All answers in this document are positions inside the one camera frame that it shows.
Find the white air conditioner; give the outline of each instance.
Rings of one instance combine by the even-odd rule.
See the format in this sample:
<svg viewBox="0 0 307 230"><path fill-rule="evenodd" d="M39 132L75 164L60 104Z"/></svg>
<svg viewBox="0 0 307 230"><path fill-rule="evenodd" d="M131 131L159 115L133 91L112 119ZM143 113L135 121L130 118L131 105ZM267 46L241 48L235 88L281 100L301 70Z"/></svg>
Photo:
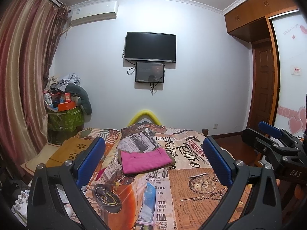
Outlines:
<svg viewBox="0 0 307 230"><path fill-rule="evenodd" d="M117 16L117 11L117 1L96 3L84 6L73 11L71 24L76 26L88 22L114 19Z"/></svg>

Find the television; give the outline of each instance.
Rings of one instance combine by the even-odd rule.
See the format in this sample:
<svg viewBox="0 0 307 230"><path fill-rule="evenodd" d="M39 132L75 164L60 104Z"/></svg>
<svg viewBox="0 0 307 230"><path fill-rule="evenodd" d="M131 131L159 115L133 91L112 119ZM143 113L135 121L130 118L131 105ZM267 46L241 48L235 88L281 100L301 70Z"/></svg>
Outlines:
<svg viewBox="0 0 307 230"><path fill-rule="evenodd" d="M124 59L176 62L176 35L127 32Z"/></svg>
<svg viewBox="0 0 307 230"><path fill-rule="evenodd" d="M135 82L164 83L164 63L137 62Z"/></svg>

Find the person's hand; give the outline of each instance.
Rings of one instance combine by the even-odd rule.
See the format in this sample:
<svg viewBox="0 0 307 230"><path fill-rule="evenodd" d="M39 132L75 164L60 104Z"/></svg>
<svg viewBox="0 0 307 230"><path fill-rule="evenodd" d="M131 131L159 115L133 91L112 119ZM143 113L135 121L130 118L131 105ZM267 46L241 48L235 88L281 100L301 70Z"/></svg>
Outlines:
<svg viewBox="0 0 307 230"><path fill-rule="evenodd" d="M280 180L279 179L276 179L276 183L277 183L277 186L279 187L280 185ZM302 186L301 184L297 184L296 187L295 187L295 190L294 190L294 196L297 198L297 199L303 199L304 196L306 195L306 186Z"/></svg>

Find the bedspread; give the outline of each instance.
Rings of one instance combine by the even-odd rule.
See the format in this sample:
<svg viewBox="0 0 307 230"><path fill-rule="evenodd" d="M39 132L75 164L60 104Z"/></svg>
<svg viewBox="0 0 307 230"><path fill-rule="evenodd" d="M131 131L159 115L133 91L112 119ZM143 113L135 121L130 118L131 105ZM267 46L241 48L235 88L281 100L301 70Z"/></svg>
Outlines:
<svg viewBox="0 0 307 230"><path fill-rule="evenodd" d="M204 155L205 136L196 131L143 122L121 131L88 128L75 137L96 136L105 139L106 151L85 196L112 230L198 229L227 190ZM176 164L136 176L123 174L119 149L147 152L156 147L163 147ZM231 221L240 216L250 189L246 186ZM78 221L74 213L72 219Z"/></svg>

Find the blue gripper pad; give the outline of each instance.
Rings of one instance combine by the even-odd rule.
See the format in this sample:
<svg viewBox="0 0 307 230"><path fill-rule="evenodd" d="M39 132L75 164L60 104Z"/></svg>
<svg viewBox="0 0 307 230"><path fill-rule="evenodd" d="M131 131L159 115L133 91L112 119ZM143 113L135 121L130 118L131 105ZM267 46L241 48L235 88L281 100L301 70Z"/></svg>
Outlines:
<svg viewBox="0 0 307 230"><path fill-rule="evenodd" d="M279 139L282 137L280 129L277 129L276 127L264 121L259 122L258 128L269 136L274 137L275 139Z"/></svg>
<svg viewBox="0 0 307 230"><path fill-rule="evenodd" d="M223 158L221 151L223 151L224 156L228 155L230 157L228 158L226 156L226 159L228 159L227 161L231 161L232 164L234 162L234 159L229 155L228 152L222 150L212 137L207 137L204 140L203 151L208 158L220 183L229 188L233 184L232 170Z"/></svg>
<svg viewBox="0 0 307 230"><path fill-rule="evenodd" d="M80 155L78 157L85 158L81 164L77 165L77 187L81 189L87 185L93 175L99 161L101 160L106 144L103 138L96 137L91 145L85 150L86 157Z"/></svg>

